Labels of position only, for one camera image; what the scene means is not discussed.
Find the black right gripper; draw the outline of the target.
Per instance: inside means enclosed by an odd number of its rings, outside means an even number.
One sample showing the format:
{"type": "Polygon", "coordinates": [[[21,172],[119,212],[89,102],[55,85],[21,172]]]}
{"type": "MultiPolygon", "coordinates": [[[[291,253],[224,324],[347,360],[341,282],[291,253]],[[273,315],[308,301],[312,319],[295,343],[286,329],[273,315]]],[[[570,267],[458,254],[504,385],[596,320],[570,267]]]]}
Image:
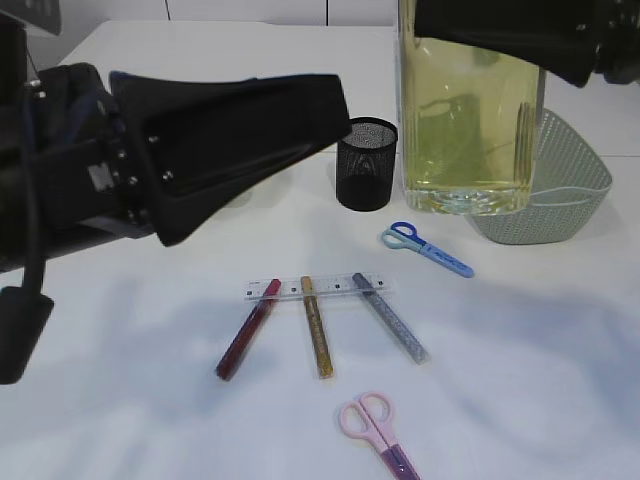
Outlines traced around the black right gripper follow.
{"type": "Polygon", "coordinates": [[[582,88],[639,80],[639,2],[418,1],[414,31],[504,53],[582,88]]]}

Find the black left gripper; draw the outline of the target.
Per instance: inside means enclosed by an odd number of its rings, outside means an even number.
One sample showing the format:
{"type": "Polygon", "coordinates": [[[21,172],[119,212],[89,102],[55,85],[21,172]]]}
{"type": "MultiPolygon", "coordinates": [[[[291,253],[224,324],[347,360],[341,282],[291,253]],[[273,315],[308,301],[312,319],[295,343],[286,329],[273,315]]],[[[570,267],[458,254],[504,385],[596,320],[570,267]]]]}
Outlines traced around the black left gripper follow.
{"type": "Polygon", "coordinates": [[[75,63],[41,71],[1,109],[1,270],[156,234],[144,194],[141,112],[157,79],[75,63]]]}

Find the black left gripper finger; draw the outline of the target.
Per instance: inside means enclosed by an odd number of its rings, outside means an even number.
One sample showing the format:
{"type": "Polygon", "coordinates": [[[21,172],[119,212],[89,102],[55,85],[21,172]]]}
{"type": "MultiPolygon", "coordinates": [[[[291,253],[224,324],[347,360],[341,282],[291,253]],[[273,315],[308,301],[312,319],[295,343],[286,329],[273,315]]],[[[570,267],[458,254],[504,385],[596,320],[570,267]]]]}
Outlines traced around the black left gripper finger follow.
{"type": "Polygon", "coordinates": [[[200,83],[112,72],[109,84],[144,209],[165,246],[351,131],[335,74],[200,83]]]}
{"type": "Polygon", "coordinates": [[[1,383],[23,376],[54,307],[52,299],[22,287],[1,290],[1,383]]]}

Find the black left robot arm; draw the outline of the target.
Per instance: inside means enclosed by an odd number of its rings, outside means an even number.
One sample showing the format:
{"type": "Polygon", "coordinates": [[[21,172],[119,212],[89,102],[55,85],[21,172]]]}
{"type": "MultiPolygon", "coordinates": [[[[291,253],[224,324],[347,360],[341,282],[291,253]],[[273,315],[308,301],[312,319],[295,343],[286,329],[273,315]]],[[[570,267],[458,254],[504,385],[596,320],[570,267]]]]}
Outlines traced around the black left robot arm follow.
{"type": "Polygon", "coordinates": [[[351,130],[333,74],[201,83],[88,63],[29,67],[29,28],[58,35],[55,1],[1,5],[1,381],[18,382],[54,307],[50,259],[155,236],[183,242],[251,187],[351,130]]]}

